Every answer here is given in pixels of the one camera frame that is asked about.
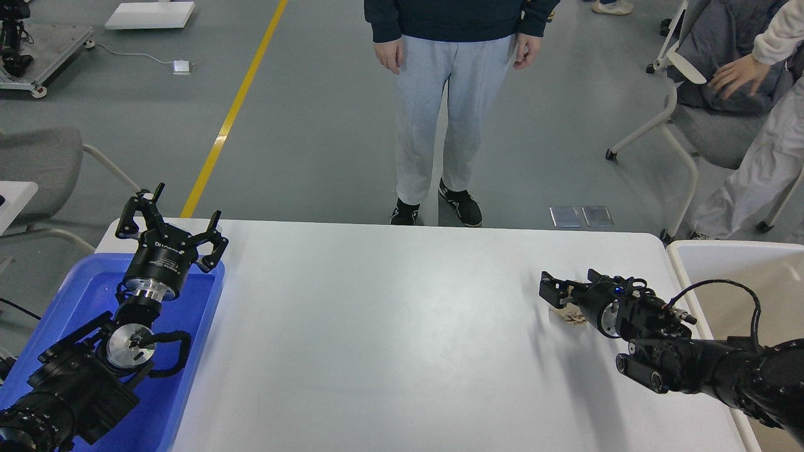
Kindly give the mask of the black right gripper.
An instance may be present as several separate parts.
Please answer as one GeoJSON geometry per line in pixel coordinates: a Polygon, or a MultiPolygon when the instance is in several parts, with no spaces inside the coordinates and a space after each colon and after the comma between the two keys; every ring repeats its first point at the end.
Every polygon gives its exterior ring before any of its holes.
{"type": "Polygon", "coordinates": [[[581,299],[581,313],[600,334],[622,338],[617,326],[620,300],[628,297],[634,281],[600,274],[594,269],[588,270],[587,278],[589,283],[561,280],[543,271],[539,295],[555,309],[564,309],[581,299]]]}

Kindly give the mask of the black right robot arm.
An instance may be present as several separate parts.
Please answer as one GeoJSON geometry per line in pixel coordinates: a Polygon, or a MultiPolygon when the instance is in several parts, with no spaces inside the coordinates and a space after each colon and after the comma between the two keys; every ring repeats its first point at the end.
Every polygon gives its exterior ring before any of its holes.
{"type": "Polygon", "coordinates": [[[587,281],[540,278],[540,297],[557,309],[573,304],[600,334],[620,338],[629,351],[616,356],[618,372],[655,393],[706,393],[802,443],[801,338],[762,346],[761,305],[754,303],[749,336],[695,340],[696,318],[663,301],[644,279],[589,269],[587,281]]]}

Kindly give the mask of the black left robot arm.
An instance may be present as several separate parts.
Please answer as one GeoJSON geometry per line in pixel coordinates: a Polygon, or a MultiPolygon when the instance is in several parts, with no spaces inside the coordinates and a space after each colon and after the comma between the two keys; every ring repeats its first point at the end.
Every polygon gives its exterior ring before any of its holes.
{"type": "Polygon", "coordinates": [[[188,331],[156,333],[164,301],[179,297],[193,264],[206,274],[229,240],[220,211],[200,234],[164,221],[157,207],[164,189],[145,189],[124,206],[116,235],[138,248],[117,286],[117,311],[103,312],[38,356],[31,391],[2,411],[3,451],[70,451],[76,437],[93,444],[138,404],[144,379],[178,374],[192,351],[188,331]]]}

